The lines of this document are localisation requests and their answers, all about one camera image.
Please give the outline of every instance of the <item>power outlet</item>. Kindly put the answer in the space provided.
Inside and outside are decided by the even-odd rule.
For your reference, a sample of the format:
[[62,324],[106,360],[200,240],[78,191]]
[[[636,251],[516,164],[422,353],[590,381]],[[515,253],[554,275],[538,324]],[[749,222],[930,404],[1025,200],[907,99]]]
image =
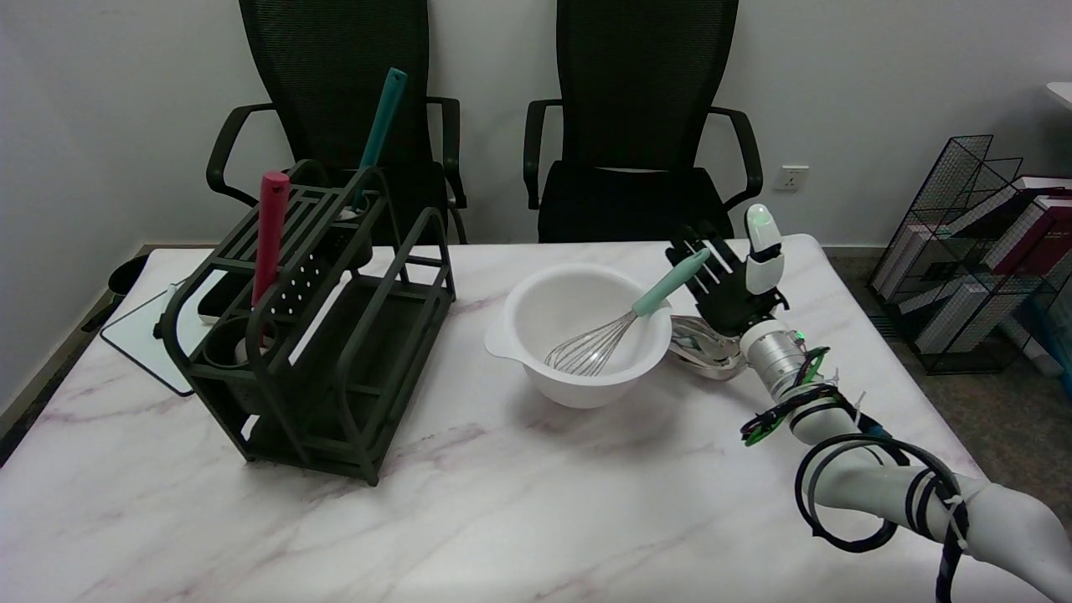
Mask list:
[[778,179],[774,183],[776,191],[796,192],[807,179],[807,165],[783,165],[778,171]]

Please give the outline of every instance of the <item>chair seat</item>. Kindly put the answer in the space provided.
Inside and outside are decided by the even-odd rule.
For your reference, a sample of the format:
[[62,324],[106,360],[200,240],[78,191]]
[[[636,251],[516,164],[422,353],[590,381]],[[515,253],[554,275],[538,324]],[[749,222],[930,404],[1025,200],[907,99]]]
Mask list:
[[[443,217],[443,227],[447,223],[447,181],[443,176],[443,165],[434,161],[406,163],[384,166],[384,176],[390,188],[391,205],[394,208],[394,219],[399,226],[399,242],[405,240],[420,212],[428,207],[440,210]],[[342,170],[331,174],[332,186],[343,187],[353,177],[353,170]],[[426,226],[426,232],[418,239],[419,245],[434,245],[438,241],[433,231]],[[391,232],[390,220],[381,216],[372,227],[373,245],[391,245],[394,234]]]
[[706,220],[733,236],[711,177],[701,167],[615,172],[556,161],[539,207],[540,242],[668,240]]

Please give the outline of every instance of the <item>whisk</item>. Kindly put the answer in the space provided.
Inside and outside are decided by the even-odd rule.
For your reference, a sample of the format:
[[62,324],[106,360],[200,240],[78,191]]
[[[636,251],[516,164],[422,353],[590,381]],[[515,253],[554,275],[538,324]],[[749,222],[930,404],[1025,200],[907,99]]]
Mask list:
[[622,314],[622,318],[563,341],[544,358],[544,364],[578,377],[599,374],[634,321],[654,312],[667,296],[688,282],[709,258],[711,258],[710,249],[701,249],[686,258],[637,299],[632,308]]

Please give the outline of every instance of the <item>bowl handle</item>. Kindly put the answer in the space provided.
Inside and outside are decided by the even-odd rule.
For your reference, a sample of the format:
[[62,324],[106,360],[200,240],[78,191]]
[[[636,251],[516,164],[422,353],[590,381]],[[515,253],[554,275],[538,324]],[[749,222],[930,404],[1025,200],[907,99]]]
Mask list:
[[506,320],[502,312],[483,334],[483,349],[492,356],[516,361],[512,347],[506,339]]

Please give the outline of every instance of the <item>robotic arm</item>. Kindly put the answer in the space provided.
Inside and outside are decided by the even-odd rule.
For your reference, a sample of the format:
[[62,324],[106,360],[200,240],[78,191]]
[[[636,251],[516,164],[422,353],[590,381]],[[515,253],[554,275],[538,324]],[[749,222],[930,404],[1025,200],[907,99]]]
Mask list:
[[[742,261],[704,230],[712,258],[687,283],[703,320],[719,334],[740,338],[740,349],[775,400],[742,427],[745,445],[759,443],[786,425],[810,446],[796,472],[796,504],[813,533],[849,553],[889,542],[898,527],[943,544],[936,597],[950,603],[962,555],[997,565],[1056,603],[1072,603],[1072,544],[1060,520],[1039,500],[953,473],[926,451],[895,440],[853,407],[837,380],[818,372],[829,348],[807,349],[799,333],[774,318],[789,305],[777,290],[785,266],[781,236],[762,205],[745,215],[751,244]],[[667,259],[678,264],[706,246],[686,230]],[[921,465],[910,465],[910,459]],[[878,532],[844,541],[822,527],[816,505],[870,513],[883,519]]]

